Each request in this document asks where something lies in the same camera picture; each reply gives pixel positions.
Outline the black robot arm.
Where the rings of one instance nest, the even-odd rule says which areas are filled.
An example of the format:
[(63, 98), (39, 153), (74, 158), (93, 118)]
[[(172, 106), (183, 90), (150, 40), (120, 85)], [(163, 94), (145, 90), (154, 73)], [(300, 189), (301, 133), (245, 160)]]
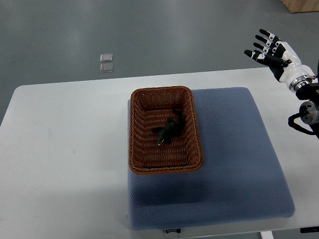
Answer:
[[(308, 135), (319, 137), (319, 83), (313, 80), (319, 80), (319, 67), (315, 76), (303, 75), (289, 84), (289, 89), (295, 92), (299, 100), (308, 100), (303, 102), (299, 112), (288, 118), (288, 125), (293, 129)], [(295, 123), (295, 119), (300, 118), (303, 123), (310, 126), (311, 131)]]

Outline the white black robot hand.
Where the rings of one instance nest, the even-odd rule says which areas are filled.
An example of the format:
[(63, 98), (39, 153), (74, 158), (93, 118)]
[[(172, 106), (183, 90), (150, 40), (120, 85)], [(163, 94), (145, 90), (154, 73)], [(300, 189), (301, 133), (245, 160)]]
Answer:
[(312, 82), (310, 73), (303, 68), (300, 58), (287, 42), (264, 29), (259, 32), (261, 34), (255, 36), (258, 42), (253, 43), (256, 49), (244, 51), (248, 57), (268, 66), (275, 79), (285, 83), (292, 92)]

